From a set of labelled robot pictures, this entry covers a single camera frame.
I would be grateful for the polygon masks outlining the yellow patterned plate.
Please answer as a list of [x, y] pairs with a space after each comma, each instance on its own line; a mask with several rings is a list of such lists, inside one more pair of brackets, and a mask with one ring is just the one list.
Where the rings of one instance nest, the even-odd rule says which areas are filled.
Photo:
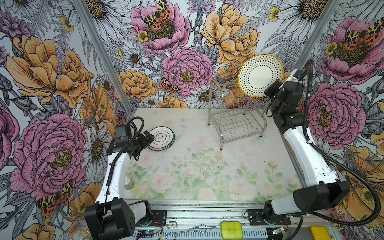
[[269, 86], [283, 79], [283, 74], [284, 67], [280, 59], [270, 54], [259, 54], [242, 65], [238, 86], [245, 95], [261, 98]]

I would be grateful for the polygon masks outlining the metal wire dish rack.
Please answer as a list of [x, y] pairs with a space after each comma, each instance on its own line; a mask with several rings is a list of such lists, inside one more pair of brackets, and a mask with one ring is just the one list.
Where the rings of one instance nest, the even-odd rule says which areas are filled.
[[219, 135], [220, 150], [224, 144], [247, 137], [262, 137], [267, 128], [266, 110], [269, 98], [236, 98], [240, 87], [236, 81], [220, 84], [212, 81], [209, 89], [208, 126], [214, 126]]

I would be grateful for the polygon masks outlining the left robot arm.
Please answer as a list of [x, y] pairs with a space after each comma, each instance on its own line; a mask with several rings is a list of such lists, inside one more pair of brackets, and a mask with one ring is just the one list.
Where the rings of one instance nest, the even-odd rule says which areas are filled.
[[133, 236], [139, 224], [148, 225], [153, 219], [147, 200], [126, 202], [124, 191], [129, 179], [127, 171], [132, 159], [154, 141], [148, 131], [134, 123], [119, 126], [117, 136], [107, 149], [106, 177], [95, 203], [86, 207], [85, 221], [92, 240], [120, 240]]

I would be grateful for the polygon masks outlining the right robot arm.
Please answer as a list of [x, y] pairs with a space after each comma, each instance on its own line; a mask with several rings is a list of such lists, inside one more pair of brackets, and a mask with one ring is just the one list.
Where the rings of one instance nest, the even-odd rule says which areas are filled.
[[272, 223], [278, 217], [288, 214], [304, 214], [336, 207], [345, 198], [349, 185], [340, 181], [323, 156], [309, 143], [312, 135], [304, 127], [303, 115], [297, 110], [301, 99], [302, 84], [297, 82], [274, 82], [265, 90], [272, 99], [273, 119], [288, 147], [293, 151], [305, 187], [295, 190], [292, 196], [265, 203], [263, 217]]

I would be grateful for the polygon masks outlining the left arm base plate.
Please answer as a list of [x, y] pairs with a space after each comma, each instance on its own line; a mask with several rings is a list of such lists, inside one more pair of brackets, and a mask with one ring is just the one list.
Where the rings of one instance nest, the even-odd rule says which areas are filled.
[[150, 220], [140, 220], [136, 223], [136, 227], [159, 227], [158, 221], [162, 227], [165, 227], [167, 213], [167, 210], [152, 210], [152, 218]]

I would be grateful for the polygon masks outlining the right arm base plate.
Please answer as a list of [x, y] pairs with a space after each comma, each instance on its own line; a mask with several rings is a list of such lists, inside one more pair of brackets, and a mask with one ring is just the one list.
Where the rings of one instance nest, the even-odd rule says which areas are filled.
[[243, 217], [249, 221], [251, 226], [289, 226], [291, 220], [288, 215], [277, 215], [272, 217], [264, 217], [262, 209], [248, 209]]

